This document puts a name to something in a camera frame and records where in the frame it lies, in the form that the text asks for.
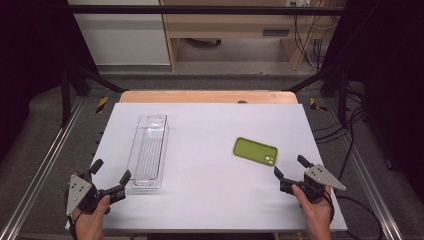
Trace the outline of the white cabinet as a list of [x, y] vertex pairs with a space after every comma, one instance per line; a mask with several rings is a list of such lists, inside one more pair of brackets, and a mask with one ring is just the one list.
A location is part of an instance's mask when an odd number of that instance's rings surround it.
[[96, 65], [169, 65], [160, 14], [76, 14]]

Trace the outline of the person's left hand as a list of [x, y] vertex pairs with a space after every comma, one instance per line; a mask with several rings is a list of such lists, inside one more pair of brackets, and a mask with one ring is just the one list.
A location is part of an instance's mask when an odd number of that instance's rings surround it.
[[110, 196], [104, 196], [98, 203], [92, 214], [83, 213], [80, 209], [75, 209], [72, 220], [75, 226], [77, 238], [102, 237], [104, 238], [103, 223], [106, 210], [109, 207]]

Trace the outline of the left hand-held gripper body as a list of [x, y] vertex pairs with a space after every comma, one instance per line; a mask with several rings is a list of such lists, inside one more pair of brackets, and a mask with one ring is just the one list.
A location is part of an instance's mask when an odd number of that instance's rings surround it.
[[90, 173], [73, 174], [70, 177], [65, 213], [67, 216], [71, 216], [74, 210], [79, 208], [84, 213], [92, 214], [99, 201], [106, 195], [110, 196], [110, 204], [125, 199], [125, 187], [118, 184], [106, 190], [97, 189], [92, 183]]

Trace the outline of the aluminium rail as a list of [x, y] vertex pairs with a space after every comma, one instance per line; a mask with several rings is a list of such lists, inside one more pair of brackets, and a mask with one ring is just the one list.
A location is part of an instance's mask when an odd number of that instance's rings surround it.
[[38, 197], [53, 165], [55, 164], [85, 102], [85, 97], [77, 97], [75, 99], [75, 103], [71, 108], [69, 120], [59, 129], [53, 143], [49, 147], [48, 152], [41, 162], [41, 165], [25, 191], [25, 194], [21, 198], [12, 216], [0, 231], [0, 240], [15, 240], [18, 236], [18, 233], [34, 205], [34, 202]]
[[346, 114], [347, 125], [343, 126], [337, 116], [338, 103], [330, 98], [325, 98], [324, 102], [328, 106], [331, 116], [335, 119], [336, 125], [347, 129], [347, 133], [341, 137], [347, 149], [346, 158], [351, 162], [353, 169], [355, 170], [358, 180], [368, 199], [371, 209], [381, 226], [386, 240], [404, 240], [404, 237], [400, 232], [400, 229], [385, 200], [383, 199], [376, 182], [372, 178], [361, 154], [359, 153], [359, 150], [355, 146], [353, 122], [359, 119], [359, 116], [363, 113], [363, 108], [353, 108], [349, 111]]

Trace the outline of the black horizontal frame bar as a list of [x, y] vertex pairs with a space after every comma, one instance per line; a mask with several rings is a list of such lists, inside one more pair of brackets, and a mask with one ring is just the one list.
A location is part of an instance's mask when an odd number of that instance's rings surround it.
[[243, 6], [153, 6], [153, 5], [69, 5], [75, 14], [209, 14], [209, 15], [317, 15], [342, 16], [343, 7], [243, 7]]

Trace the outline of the person's right hand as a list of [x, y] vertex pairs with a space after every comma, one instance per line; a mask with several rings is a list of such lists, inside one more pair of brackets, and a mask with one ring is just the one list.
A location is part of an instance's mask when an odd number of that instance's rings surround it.
[[327, 200], [321, 200], [319, 203], [311, 203], [303, 190], [297, 185], [293, 185], [292, 190], [303, 209], [307, 231], [330, 231], [331, 204]]

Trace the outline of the black frame strut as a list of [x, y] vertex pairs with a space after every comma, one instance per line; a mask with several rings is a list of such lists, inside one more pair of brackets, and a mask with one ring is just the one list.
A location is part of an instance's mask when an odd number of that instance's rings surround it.
[[125, 89], [102, 78], [96, 71], [89, 70], [74, 62], [67, 63], [61, 75], [61, 95], [62, 95], [62, 124], [64, 127], [71, 119], [70, 87], [73, 87], [78, 96], [88, 96], [91, 88], [87, 79], [112, 90], [116, 93], [123, 93]]
[[330, 97], [334, 94], [335, 91], [338, 91], [337, 116], [341, 124], [346, 126], [348, 77], [346, 67], [343, 64], [333, 63], [325, 69], [322, 69], [318, 73], [307, 78], [306, 80], [288, 88], [288, 91], [297, 93], [298, 91], [317, 82], [318, 80], [323, 80], [323, 85], [320, 89], [320, 94], [323, 97]]

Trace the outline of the yellow black hazard tape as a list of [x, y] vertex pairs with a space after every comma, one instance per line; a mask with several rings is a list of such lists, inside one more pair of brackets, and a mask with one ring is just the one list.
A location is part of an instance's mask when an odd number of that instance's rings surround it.
[[318, 110], [322, 112], [328, 111], [328, 108], [325, 106], [318, 106], [315, 98], [310, 98], [310, 109], [312, 110]]
[[101, 113], [103, 111], [108, 99], [109, 99], [109, 97], [107, 97], [107, 96], [101, 97], [101, 99], [98, 103], [98, 106], [96, 108], [96, 113]]

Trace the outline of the light wooden desk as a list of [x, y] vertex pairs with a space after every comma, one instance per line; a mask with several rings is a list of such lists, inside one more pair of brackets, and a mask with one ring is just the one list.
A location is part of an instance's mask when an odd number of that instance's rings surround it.
[[[162, 6], [286, 7], [286, 0], [158, 0]], [[311, 0], [309, 7], [343, 7], [346, 0]], [[337, 16], [165, 14], [169, 39], [274, 38], [281, 41], [297, 71], [315, 40], [329, 41]]]

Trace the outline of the white board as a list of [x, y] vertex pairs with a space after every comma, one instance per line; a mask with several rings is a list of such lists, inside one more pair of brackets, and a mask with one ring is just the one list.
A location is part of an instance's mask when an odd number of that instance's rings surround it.
[[168, 144], [162, 185], [127, 193], [112, 205], [104, 227], [117, 232], [279, 232], [305, 221], [294, 196], [283, 193], [269, 166], [237, 157], [239, 137], [277, 148], [276, 166], [301, 180], [298, 156], [321, 157], [300, 104], [118, 103], [97, 149], [104, 164], [99, 188], [118, 183], [127, 168], [139, 118], [164, 114]]

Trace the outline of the clear plastic tray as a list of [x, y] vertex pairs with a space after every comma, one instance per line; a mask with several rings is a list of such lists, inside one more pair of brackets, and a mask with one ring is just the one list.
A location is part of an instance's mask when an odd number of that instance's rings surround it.
[[161, 188], [167, 143], [168, 116], [142, 114], [127, 164], [131, 172], [129, 185], [132, 189], [141, 191]]

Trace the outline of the green phone case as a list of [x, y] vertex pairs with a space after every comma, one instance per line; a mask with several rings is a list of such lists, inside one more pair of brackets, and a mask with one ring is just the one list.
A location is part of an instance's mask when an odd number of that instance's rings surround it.
[[274, 146], [238, 137], [233, 147], [233, 154], [266, 166], [274, 166], [277, 160], [278, 149]]

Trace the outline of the wooden table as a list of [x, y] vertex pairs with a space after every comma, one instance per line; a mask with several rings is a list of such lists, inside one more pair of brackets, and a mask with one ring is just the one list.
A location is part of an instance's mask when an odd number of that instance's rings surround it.
[[209, 91], [209, 90], [143, 90], [125, 91], [120, 103], [241, 103], [297, 104], [298, 99], [286, 91]]

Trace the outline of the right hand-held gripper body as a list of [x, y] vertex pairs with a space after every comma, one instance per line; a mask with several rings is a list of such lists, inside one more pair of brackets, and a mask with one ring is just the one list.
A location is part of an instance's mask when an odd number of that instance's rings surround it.
[[310, 202], [321, 200], [324, 197], [326, 186], [338, 190], [346, 189], [346, 186], [321, 164], [308, 167], [304, 172], [302, 181], [287, 179], [282, 172], [279, 172], [279, 181], [281, 192], [293, 195], [292, 186], [296, 185], [304, 192]]

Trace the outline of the dark chair base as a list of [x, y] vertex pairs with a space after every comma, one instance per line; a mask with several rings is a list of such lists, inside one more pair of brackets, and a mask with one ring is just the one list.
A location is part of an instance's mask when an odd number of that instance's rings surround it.
[[193, 46], [201, 46], [201, 47], [214, 47], [219, 46], [222, 43], [221, 39], [194, 39], [194, 38], [186, 38], [187, 43]]

